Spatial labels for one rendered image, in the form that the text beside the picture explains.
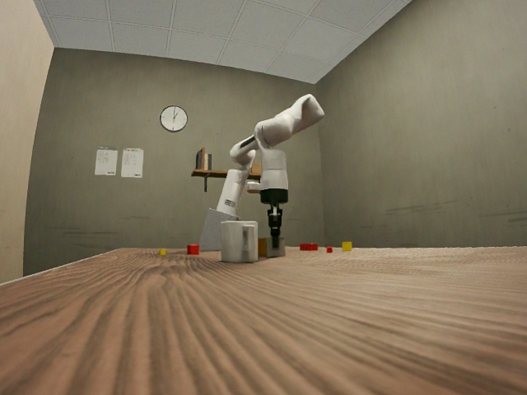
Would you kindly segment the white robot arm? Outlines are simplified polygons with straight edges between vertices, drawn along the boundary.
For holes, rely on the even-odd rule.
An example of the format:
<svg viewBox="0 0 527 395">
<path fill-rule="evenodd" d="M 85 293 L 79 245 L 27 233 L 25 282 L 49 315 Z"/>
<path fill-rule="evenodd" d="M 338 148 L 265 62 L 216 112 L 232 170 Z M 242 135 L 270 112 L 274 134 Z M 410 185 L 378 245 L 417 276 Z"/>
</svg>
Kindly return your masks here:
<svg viewBox="0 0 527 395">
<path fill-rule="evenodd" d="M 248 182 L 248 193 L 260 193 L 269 188 L 288 190 L 286 154 L 284 151 L 273 150 L 272 147 L 318 123 L 323 117 L 324 112 L 314 96 L 305 95 L 275 118 L 258 123 L 253 136 L 231 149 L 230 158 L 241 166 L 238 170 L 229 170 L 217 211 L 236 215 L 245 182 L 254 163 L 255 150 L 259 150 L 261 158 L 260 184 Z"/>
</svg>

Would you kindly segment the white mug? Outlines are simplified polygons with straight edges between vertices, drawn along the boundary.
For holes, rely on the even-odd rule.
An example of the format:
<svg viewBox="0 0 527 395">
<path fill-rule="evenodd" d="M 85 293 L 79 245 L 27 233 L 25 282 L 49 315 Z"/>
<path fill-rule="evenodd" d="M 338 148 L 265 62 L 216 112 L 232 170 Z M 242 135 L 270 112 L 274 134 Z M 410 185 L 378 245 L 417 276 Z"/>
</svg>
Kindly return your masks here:
<svg viewBox="0 0 527 395">
<path fill-rule="evenodd" d="M 258 260 L 258 222 L 221 222 L 221 251 L 222 261 L 226 263 L 256 262 Z"/>
</svg>

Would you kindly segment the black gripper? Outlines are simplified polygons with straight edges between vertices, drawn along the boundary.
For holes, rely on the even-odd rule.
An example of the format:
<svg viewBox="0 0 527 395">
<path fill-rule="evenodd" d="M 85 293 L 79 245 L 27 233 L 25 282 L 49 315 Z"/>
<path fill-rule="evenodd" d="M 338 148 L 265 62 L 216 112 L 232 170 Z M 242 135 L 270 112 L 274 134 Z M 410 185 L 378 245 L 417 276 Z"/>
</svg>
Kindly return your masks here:
<svg viewBox="0 0 527 395">
<path fill-rule="evenodd" d="M 260 201 L 263 204 L 269 204 L 271 209 L 268 210 L 268 226 L 271 228 L 272 250 L 280 249 L 280 227 L 282 226 L 282 209 L 279 204 L 288 202 L 288 190 L 283 188 L 269 188 L 260 191 Z M 277 227 L 277 229 L 273 229 Z"/>
</svg>

